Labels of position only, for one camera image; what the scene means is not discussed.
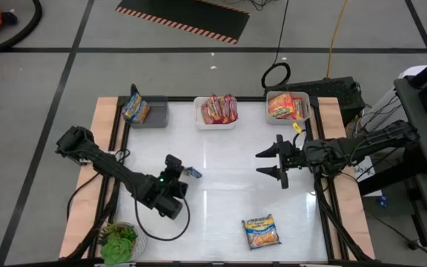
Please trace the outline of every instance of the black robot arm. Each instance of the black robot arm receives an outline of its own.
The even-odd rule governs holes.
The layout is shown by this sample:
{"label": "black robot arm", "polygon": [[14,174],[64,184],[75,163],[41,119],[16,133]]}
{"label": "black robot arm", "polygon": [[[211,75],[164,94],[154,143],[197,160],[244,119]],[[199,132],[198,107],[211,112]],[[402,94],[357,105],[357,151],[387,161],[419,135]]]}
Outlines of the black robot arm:
{"label": "black robot arm", "polygon": [[419,139],[416,128],[402,120],[391,123],[382,130],[362,134],[355,138],[320,139],[306,142],[302,150],[293,143],[283,141],[277,135],[269,149],[258,153],[256,157],[279,156],[277,166],[258,168],[257,171],[271,175],[281,181],[283,189],[288,187],[286,171],[290,168],[309,168],[319,171],[326,176],[336,176],[347,165],[361,162],[365,156],[384,148],[403,147],[406,143]]}
{"label": "black robot arm", "polygon": [[102,175],[114,177],[125,184],[131,196],[146,207],[156,208],[162,216],[175,219],[182,209],[176,198],[184,198],[188,184],[179,181],[184,170],[182,162],[174,156],[166,156],[166,169],[159,177],[132,172],[116,161],[112,154],[105,153],[93,142],[93,134],[83,127],[72,127],[57,142],[56,153],[79,163],[89,159],[93,168]]}

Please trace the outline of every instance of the gray floor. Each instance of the gray floor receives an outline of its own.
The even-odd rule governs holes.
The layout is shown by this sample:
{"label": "gray floor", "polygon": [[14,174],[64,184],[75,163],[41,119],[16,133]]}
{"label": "gray floor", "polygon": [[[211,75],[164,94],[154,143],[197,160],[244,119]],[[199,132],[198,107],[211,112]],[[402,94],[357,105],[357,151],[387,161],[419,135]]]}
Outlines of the gray floor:
{"label": "gray floor", "polygon": [[[24,186],[30,192],[24,209],[16,211],[21,216],[12,245],[0,258],[7,255],[6,264],[58,257],[65,204],[79,169],[54,154],[55,141],[71,125],[90,127],[98,97],[127,94],[132,82],[144,94],[262,95],[259,80],[274,60],[274,53],[248,53],[240,48],[235,53],[217,51],[229,47],[269,47],[273,51],[286,1],[275,1],[262,12],[247,2],[234,4],[251,12],[236,45],[122,15],[114,11],[119,2],[41,0],[44,18],[38,28],[16,45],[15,52],[0,53],[0,245],[24,180],[31,177],[27,175],[29,165],[39,160],[34,157],[38,143],[42,155],[35,164],[38,168],[32,186]],[[427,33],[427,0],[412,0],[412,4]],[[27,24],[33,7],[28,0],[0,0],[0,5],[2,10],[13,10],[21,22],[0,30],[2,42]],[[324,77],[327,47],[341,5],[342,0],[291,0],[282,40],[282,47],[291,53],[279,55],[279,60],[291,65],[290,82]],[[85,11],[89,15],[86,27],[79,31],[81,22],[85,25]],[[77,32],[82,34],[81,39],[76,38]],[[89,47],[99,49],[89,53]],[[156,47],[210,48],[202,53],[189,53],[188,49],[182,53],[104,49]],[[317,48],[316,53],[310,53],[310,47]],[[380,99],[400,72],[427,64],[427,47],[404,0],[350,0],[336,47],[342,50],[333,55],[331,76],[353,76],[361,83],[363,98],[370,105]],[[269,84],[281,75],[273,73]],[[59,93],[63,93],[60,102]],[[53,120],[47,117],[51,105],[58,108]],[[39,139],[45,123],[47,143]],[[400,186],[385,191],[390,208],[377,208],[373,200],[366,200],[365,208],[416,238],[409,219],[411,209]],[[397,235],[374,219],[369,218],[368,223],[377,258],[427,266],[427,255],[408,250]]]}

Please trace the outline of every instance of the potted plant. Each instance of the potted plant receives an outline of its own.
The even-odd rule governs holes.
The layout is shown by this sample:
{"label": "potted plant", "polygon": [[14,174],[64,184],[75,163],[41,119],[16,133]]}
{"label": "potted plant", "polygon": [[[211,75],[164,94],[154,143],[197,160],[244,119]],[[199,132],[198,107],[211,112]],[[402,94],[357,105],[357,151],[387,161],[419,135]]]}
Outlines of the potted plant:
{"label": "potted plant", "polygon": [[132,225],[118,222],[102,229],[102,259],[108,266],[126,263],[132,259],[138,235]]}

